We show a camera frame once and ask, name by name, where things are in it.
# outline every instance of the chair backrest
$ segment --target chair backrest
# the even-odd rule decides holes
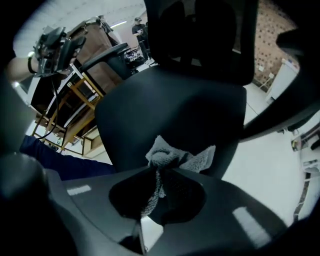
[[[145,0],[154,60],[237,85],[254,76],[257,1]]]

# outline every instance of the blue jeans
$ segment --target blue jeans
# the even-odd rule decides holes
[[[20,152],[37,159],[45,169],[58,172],[62,181],[116,173],[111,164],[59,154],[33,136],[24,137]]]

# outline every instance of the brick wall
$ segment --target brick wall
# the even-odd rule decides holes
[[[266,82],[270,72],[276,75],[282,65],[282,58],[291,60],[295,66],[299,67],[292,56],[276,45],[279,34],[295,28],[295,24],[277,5],[270,0],[259,0],[254,51],[256,83]],[[264,67],[262,72],[258,70],[260,65]]]

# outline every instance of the chair armrest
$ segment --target chair armrest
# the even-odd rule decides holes
[[[107,63],[108,60],[111,57],[117,56],[120,51],[122,51],[124,48],[128,47],[128,44],[126,42],[118,44],[114,47],[111,47],[110,49],[107,49],[103,53],[99,54],[98,56],[88,60],[86,63],[84,63],[80,68],[80,73],[87,71],[88,69],[92,68],[94,65],[105,62]]]

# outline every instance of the equipment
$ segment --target equipment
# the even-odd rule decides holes
[[[239,142],[297,123],[320,108],[319,58],[311,37],[317,8],[277,1],[298,27],[280,35],[277,44],[297,57],[300,72],[272,105],[243,126],[243,85],[253,78],[258,2],[196,0],[194,8],[191,2],[145,0],[150,49],[159,66],[128,77],[95,109],[99,133],[119,173],[61,182],[56,172],[44,171],[30,157],[12,151],[1,155],[4,251],[195,256],[318,250],[320,202],[308,219],[287,229],[267,207],[220,180]],[[237,26],[241,51],[233,53]],[[171,28],[167,37],[163,28]],[[209,45],[215,62],[197,37],[188,41],[190,28],[198,28],[202,38],[215,31]],[[21,105],[15,108],[24,111]],[[216,153],[207,172],[162,170],[166,198],[150,218],[164,226],[164,233],[154,247],[145,248],[140,213],[155,191],[155,170],[146,166],[144,154],[159,134],[192,154],[209,145],[216,145]],[[248,228],[248,223],[261,228]]]
[[[81,36],[70,40],[66,36],[65,27],[52,29],[47,26],[40,36],[34,54],[39,61],[36,77],[48,77],[68,68],[70,61],[75,57],[86,42]]]

